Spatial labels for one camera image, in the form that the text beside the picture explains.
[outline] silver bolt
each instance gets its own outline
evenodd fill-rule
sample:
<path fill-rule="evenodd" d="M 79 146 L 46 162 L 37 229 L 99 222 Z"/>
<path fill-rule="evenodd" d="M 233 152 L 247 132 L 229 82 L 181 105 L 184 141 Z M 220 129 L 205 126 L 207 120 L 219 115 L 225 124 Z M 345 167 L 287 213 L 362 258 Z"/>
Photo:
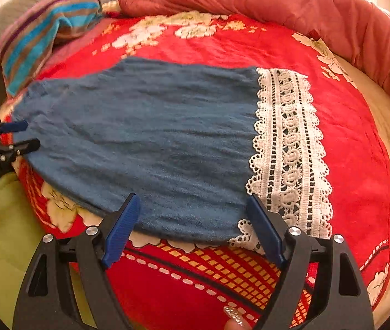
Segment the silver bolt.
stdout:
<path fill-rule="evenodd" d="M 337 243 L 343 243 L 345 241 L 342 235 L 334 235 L 334 240 Z"/>
<path fill-rule="evenodd" d="M 44 237 L 42 238 L 44 243 L 50 243 L 53 239 L 54 239 L 54 236 L 50 235 L 49 233 L 48 233 L 48 235 L 44 235 Z"/>
<path fill-rule="evenodd" d="M 97 227 L 91 226 L 91 227 L 86 229 L 86 234 L 88 236 L 94 236 L 97 234 L 98 231 L 99 231 L 99 229 Z"/>
<path fill-rule="evenodd" d="M 302 233 L 301 229 L 297 227 L 291 227 L 288 231 L 290 232 L 290 235 L 293 236 L 298 236 Z"/>

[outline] coral blanket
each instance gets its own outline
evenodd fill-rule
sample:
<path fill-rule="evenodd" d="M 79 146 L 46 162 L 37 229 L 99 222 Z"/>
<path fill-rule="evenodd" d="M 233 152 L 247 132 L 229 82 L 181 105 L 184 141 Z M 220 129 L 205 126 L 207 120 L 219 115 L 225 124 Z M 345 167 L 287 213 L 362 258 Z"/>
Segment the coral blanket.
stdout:
<path fill-rule="evenodd" d="M 132 17 L 198 10 L 238 13 L 304 35 L 312 30 L 329 49 L 365 72 L 390 96 L 390 13 L 366 0 L 118 0 Z"/>

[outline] striped cloth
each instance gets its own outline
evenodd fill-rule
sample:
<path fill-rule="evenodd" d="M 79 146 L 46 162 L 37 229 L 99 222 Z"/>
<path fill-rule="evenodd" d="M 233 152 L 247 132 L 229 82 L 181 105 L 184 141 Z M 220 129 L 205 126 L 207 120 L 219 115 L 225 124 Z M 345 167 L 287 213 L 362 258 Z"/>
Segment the striped cloth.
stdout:
<path fill-rule="evenodd" d="M 102 13 L 99 0 L 42 0 L 0 37 L 0 68 L 9 96 L 25 88 L 55 45 L 82 36 Z"/>

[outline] blue fabric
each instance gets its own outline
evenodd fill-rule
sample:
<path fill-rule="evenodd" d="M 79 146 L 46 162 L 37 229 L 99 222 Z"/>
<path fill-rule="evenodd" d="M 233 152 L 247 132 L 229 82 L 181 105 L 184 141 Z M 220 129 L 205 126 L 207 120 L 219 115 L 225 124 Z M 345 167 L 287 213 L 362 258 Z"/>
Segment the blue fabric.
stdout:
<path fill-rule="evenodd" d="M 14 120 L 39 138 L 28 161 L 51 186 L 99 215 L 130 192 L 136 229 L 223 242 L 240 234 L 257 110 L 256 68 L 127 58 L 83 78 L 30 85 Z"/>

